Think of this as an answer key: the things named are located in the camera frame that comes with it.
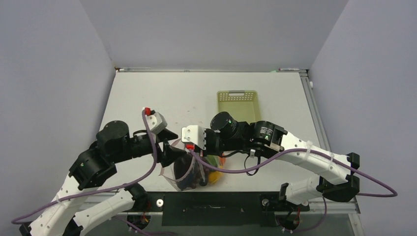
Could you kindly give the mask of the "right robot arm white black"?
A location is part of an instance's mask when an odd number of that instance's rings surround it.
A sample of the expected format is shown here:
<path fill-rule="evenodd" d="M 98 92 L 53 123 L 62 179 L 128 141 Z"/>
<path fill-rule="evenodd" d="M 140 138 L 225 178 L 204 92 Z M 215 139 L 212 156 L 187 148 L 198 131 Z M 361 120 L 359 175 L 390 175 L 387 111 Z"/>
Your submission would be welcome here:
<path fill-rule="evenodd" d="M 282 184 L 278 204 L 283 210 L 318 197 L 349 202 L 359 193 L 360 180 L 354 175 L 360 167 L 357 154 L 334 154 L 269 121 L 236 121 L 228 112 L 220 112 L 210 128 L 190 125 L 182 135 L 201 156 L 237 151 L 250 157 L 282 160 L 313 172 L 315 176 L 303 181 Z"/>

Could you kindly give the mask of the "beige plastic basket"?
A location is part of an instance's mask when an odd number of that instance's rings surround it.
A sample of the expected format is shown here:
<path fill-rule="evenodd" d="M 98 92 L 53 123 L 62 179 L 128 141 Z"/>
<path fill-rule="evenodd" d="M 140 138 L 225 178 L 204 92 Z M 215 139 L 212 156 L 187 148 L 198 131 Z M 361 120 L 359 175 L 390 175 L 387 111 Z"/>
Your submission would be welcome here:
<path fill-rule="evenodd" d="M 236 121 L 254 123 L 262 120 L 258 93 L 255 90 L 218 91 L 217 111 L 228 112 Z"/>

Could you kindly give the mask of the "yellow bell pepper toy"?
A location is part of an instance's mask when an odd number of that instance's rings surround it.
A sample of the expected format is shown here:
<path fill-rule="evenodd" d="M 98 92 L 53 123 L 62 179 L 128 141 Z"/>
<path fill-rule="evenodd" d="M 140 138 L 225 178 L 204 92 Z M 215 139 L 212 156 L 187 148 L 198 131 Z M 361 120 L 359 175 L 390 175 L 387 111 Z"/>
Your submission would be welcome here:
<path fill-rule="evenodd" d="M 209 172 L 208 174 L 208 183 L 209 184 L 216 184 L 223 176 L 222 172 L 213 171 Z"/>

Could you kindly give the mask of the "clear zip top bag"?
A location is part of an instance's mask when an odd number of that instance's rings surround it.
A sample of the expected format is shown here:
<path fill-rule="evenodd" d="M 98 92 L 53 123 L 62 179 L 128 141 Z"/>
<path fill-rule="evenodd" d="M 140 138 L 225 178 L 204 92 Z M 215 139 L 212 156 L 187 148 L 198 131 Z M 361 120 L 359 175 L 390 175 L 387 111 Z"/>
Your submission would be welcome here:
<path fill-rule="evenodd" d="M 168 167 L 162 167 L 160 176 L 172 185 L 177 191 L 187 191 L 191 189 L 215 185 L 223 177 L 222 172 L 207 168 L 200 164 L 188 152 L 179 157 Z"/>

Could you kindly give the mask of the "purple eggplant toy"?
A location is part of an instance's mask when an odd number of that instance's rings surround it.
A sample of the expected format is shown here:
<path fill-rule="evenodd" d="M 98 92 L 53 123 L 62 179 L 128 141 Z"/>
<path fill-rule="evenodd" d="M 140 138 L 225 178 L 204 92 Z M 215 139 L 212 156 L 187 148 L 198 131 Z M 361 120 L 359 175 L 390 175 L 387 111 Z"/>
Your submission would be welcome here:
<path fill-rule="evenodd" d="M 174 162 L 174 176 L 180 191 L 207 185 L 206 174 L 202 175 L 199 163 L 191 154 L 186 154 Z"/>

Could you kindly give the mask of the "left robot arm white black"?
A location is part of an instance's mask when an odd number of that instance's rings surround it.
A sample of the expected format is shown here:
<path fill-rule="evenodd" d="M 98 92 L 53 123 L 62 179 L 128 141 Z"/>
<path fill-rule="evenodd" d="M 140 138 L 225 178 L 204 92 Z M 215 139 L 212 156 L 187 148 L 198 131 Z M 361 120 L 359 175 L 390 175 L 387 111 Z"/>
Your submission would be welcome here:
<path fill-rule="evenodd" d="M 96 141 L 82 152 L 69 169 L 61 189 L 53 200 L 38 210 L 31 222 L 14 220 L 23 236 L 83 236 L 105 220 L 120 212 L 141 211 L 149 198 L 138 180 L 115 188 L 116 194 L 107 200 L 80 210 L 88 196 L 98 193 L 107 179 L 117 173 L 118 163 L 152 155 L 153 164 L 167 166 L 175 160 L 176 148 L 169 145 L 178 136 L 166 127 L 166 122 L 151 122 L 148 129 L 130 134 L 128 125 L 115 120 L 107 123 L 96 135 Z"/>

